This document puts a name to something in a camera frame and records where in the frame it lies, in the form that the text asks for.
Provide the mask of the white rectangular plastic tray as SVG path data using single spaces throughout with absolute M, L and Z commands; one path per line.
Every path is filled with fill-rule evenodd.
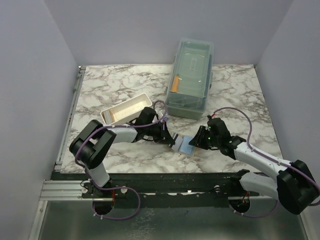
M 127 99 L 119 104 L 104 109 L 100 112 L 100 116 L 105 125 L 123 125 L 130 120 L 137 118 L 145 107 L 151 107 L 152 101 L 146 93 L 141 93 L 135 97 Z M 113 113 L 114 122 L 106 124 L 103 112 L 110 110 Z

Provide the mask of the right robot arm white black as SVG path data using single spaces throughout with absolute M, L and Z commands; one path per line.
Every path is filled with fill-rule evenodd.
M 244 138 L 231 135 L 220 118 L 211 118 L 206 126 L 201 125 L 189 145 L 219 150 L 223 155 L 261 172 L 239 171 L 230 183 L 230 191 L 236 196 L 256 192 L 275 199 L 295 215 L 311 206 L 320 196 L 320 188 L 303 161 L 291 162 L 253 148 Z

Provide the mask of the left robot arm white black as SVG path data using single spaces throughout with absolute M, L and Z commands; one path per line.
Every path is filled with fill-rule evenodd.
M 104 126 L 98 120 L 91 120 L 80 134 L 71 142 L 69 151 L 78 165 L 95 183 L 93 191 L 101 198 L 107 197 L 111 191 L 110 176 L 105 170 L 105 159 L 112 144 L 135 143 L 151 137 L 155 143 L 169 146 L 175 140 L 169 133 L 167 124 L 159 119 L 159 115 L 151 107 L 145 107 L 138 117 L 125 125 Z

